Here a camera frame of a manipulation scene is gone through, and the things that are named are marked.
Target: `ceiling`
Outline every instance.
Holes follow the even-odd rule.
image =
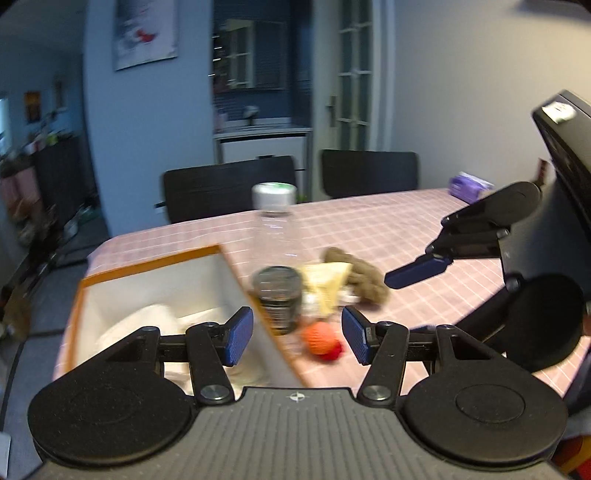
[[[87,0],[17,0],[0,17],[0,32],[81,53]]]

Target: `poster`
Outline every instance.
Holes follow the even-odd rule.
[[[116,0],[115,70],[178,56],[177,0]]]
[[[25,93],[25,110],[28,124],[41,121],[41,92]]]

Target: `chair backrest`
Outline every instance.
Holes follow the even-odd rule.
[[[332,198],[416,190],[418,157],[413,152],[324,150],[322,185]]]
[[[258,158],[170,170],[162,176],[170,223],[254,210],[252,188],[266,181],[296,184],[291,157]]]

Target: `black circular pad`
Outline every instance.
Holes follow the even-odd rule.
[[[178,438],[190,417],[183,390],[132,362],[74,370],[41,390],[28,412],[44,453],[83,466],[152,455]]]
[[[547,458],[567,420],[554,390],[505,359],[444,368],[411,389],[402,415],[444,458],[493,467]]]

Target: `window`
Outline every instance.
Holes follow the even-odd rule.
[[[8,112],[8,98],[0,93],[0,155],[8,153],[12,147],[10,134],[10,115]]]
[[[254,22],[229,19],[226,24],[229,42],[230,78],[228,86],[252,88],[254,85]]]
[[[371,105],[371,0],[341,0],[339,148],[367,150]]]

